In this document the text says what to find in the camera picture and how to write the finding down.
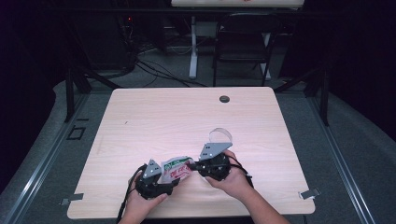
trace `wooden table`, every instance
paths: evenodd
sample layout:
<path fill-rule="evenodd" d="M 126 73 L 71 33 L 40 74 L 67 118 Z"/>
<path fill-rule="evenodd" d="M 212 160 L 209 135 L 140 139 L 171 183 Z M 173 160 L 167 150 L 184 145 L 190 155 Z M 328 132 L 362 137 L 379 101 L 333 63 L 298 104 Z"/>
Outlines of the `wooden table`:
<path fill-rule="evenodd" d="M 222 95 L 230 97 L 222 103 Z M 209 133 L 223 128 L 255 189 L 281 214 L 310 214 L 311 199 L 288 129 L 270 88 L 119 89 L 113 91 L 75 193 L 70 218 L 116 217 L 128 179 L 143 163 L 198 160 Z M 148 217 L 248 216 L 237 200 L 194 172 Z"/>

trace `electrical cable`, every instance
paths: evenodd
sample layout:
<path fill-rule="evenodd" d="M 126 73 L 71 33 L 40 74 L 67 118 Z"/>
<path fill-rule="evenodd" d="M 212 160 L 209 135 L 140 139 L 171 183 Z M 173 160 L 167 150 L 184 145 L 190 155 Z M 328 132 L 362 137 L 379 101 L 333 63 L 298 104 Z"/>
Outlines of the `electrical cable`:
<path fill-rule="evenodd" d="M 119 211 L 119 215 L 117 216 L 117 221 L 116 221 L 116 223 L 119 223 L 119 222 L 121 221 L 122 214 L 123 214 L 123 211 L 124 211 L 124 209 L 125 209 L 126 202 L 127 202 L 127 200 L 128 200 L 128 196 L 129 196 L 129 194 L 130 194 L 132 191 L 134 191 L 134 189 L 131 189 L 131 186 L 132 186 L 132 183 L 134 182 L 134 179 L 136 178 L 136 175 L 137 175 L 140 171 L 144 171 L 144 170 L 146 169 L 146 167 L 147 167 L 147 165 L 144 164 L 144 165 L 140 166 L 139 168 L 137 168 L 136 172 L 134 172 L 134 175 L 133 175 L 133 176 L 131 177 L 131 179 L 129 180 L 129 182 L 128 182 L 128 189 L 126 190 L 125 197 L 124 197 L 124 201 L 123 201 L 122 204 L 121 204 L 120 211 Z"/>
<path fill-rule="evenodd" d="M 191 50 L 192 50 L 192 47 L 169 47 L 175 54 L 178 54 L 178 55 L 183 55 L 183 54 L 186 54 L 186 53 L 188 53 L 188 52 L 190 52 Z M 189 48 L 189 49 L 187 49 L 186 51 L 184 51 L 184 52 L 177 52 L 175 49 L 176 48 Z"/>
<path fill-rule="evenodd" d="M 159 76 L 159 75 L 158 75 L 158 72 L 157 72 L 157 75 L 154 76 L 154 79 L 152 79 L 148 84 L 144 85 L 143 88 L 146 88 L 146 87 L 149 86 L 150 84 L 154 83 L 155 80 L 157 80 L 158 76 Z"/>
<path fill-rule="evenodd" d="M 253 187 L 253 182 L 251 181 L 251 175 L 248 173 L 248 171 L 247 170 L 245 170 L 245 168 L 243 168 L 242 167 L 242 164 L 236 159 L 236 158 L 234 158 L 234 157 L 232 157 L 232 156 L 229 156 L 229 155 L 225 155 L 226 157 L 228 157 L 228 159 L 233 159 L 236 163 L 238 163 L 237 165 L 236 164 L 230 164 L 232 167 L 236 167 L 236 168 L 238 168 L 238 169 L 240 169 L 240 170 L 242 170 L 242 172 L 244 172 L 244 174 L 245 174 L 245 176 L 246 176 L 246 178 L 247 178 L 247 182 L 249 183 L 249 185 L 252 187 L 252 188 L 254 188 Z"/>
<path fill-rule="evenodd" d="M 198 86 L 206 87 L 206 85 L 204 85 L 204 84 L 202 84 L 202 83 L 199 83 L 199 82 L 196 82 L 196 81 L 191 81 L 191 80 L 185 80 L 185 79 L 176 77 L 176 76 L 173 75 L 170 71 L 168 71 L 166 68 L 164 68 L 163 66 L 161 66 L 161 65 L 158 64 L 158 63 L 151 62 L 151 61 L 148 61 L 148 60 L 145 60 L 145 62 L 144 62 L 144 61 L 141 61 L 141 60 L 137 60 L 137 62 L 138 62 L 138 63 L 136 64 L 136 66 L 140 67 L 140 68 L 143 69 L 144 71 L 146 71 L 146 72 L 152 74 L 152 73 L 149 72 L 147 69 L 144 69 L 140 64 L 143 64 L 143 65 L 145 65 L 147 68 L 149 68 L 149 69 L 151 69 L 151 70 L 153 70 L 153 71 L 156 71 L 156 72 L 158 72 L 159 74 L 162 74 L 162 75 L 163 75 L 163 76 L 160 76 L 160 75 L 152 74 L 152 75 L 154 75 L 154 76 L 158 76 L 158 77 L 162 77 L 162 78 L 166 78 L 166 79 L 171 79 L 171 80 L 178 81 L 178 82 L 180 82 L 182 85 L 184 85 L 184 86 L 186 86 L 186 87 L 189 87 L 189 84 L 193 84 L 193 85 L 198 85 Z M 160 66 L 161 69 L 163 69 L 166 73 L 163 72 L 163 71 L 159 71 L 158 69 L 156 69 L 155 67 L 151 66 L 151 65 L 148 64 L 148 63 L 153 63 L 153 64 L 155 64 L 155 65 L 157 65 L 157 66 Z"/>

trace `finger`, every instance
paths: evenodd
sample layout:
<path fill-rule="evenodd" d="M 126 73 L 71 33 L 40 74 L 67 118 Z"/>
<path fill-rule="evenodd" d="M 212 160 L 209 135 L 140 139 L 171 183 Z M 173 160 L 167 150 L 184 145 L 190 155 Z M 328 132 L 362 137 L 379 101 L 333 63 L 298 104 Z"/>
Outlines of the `finger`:
<path fill-rule="evenodd" d="M 226 154 L 227 156 L 231 156 L 231 157 L 234 157 L 234 158 L 236 158 L 235 157 L 235 153 L 233 153 L 231 150 L 229 150 L 229 149 L 225 149 L 224 151 L 224 154 Z"/>
<path fill-rule="evenodd" d="M 207 182 L 214 188 L 216 188 L 216 185 L 219 183 L 219 181 L 213 179 L 210 176 L 205 176 L 205 179 L 207 180 Z"/>
<path fill-rule="evenodd" d="M 157 206 L 158 204 L 162 203 L 167 197 L 168 197 L 168 195 L 166 193 L 164 193 L 164 194 L 157 196 L 154 199 L 151 199 L 150 201 L 153 203 L 153 206 Z"/>
<path fill-rule="evenodd" d="M 134 177 L 134 181 L 131 184 L 131 189 L 134 189 L 134 186 L 136 185 L 136 181 L 139 179 L 140 175 L 142 174 L 142 172 L 140 171 L 139 173 L 136 174 L 136 176 Z"/>

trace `hand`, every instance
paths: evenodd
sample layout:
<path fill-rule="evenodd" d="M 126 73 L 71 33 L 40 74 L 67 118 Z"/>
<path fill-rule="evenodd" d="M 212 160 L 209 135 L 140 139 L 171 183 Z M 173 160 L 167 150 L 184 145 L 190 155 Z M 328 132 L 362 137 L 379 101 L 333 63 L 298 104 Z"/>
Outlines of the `hand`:
<path fill-rule="evenodd" d="M 133 191 L 129 194 L 124 215 L 119 222 L 128 224 L 138 224 L 141 223 L 149 212 L 158 204 L 163 202 L 167 198 L 167 194 L 164 193 L 156 198 L 146 200 L 139 195 L 136 189 L 134 189 L 135 182 L 139 178 L 140 173 L 134 178 L 131 189 Z"/>
<path fill-rule="evenodd" d="M 224 154 L 236 159 L 235 154 L 230 150 L 225 150 Z M 230 158 L 230 163 L 238 164 L 232 158 Z M 231 167 L 230 173 L 222 181 L 217 181 L 209 176 L 206 177 L 206 180 L 212 187 L 224 190 L 224 192 L 237 200 L 241 200 L 249 189 L 253 189 L 249 185 L 244 172 L 236 167 Z"/>

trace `round hole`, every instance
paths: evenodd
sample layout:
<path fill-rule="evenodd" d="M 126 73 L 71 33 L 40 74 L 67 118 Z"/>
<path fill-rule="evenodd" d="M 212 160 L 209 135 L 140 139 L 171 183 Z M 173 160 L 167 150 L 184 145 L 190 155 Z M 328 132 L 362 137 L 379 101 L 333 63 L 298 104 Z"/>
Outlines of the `round hole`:
<path fill-rule="evenodd" d="M 220 96 L 220 101 L 222 102 L 222 103 L 228 103 L 228 102 L 230 102 L 230 97 L 228 97 L 228 96 L 226 96 L 226 95 L 222 95 L 222 96 Z"/>

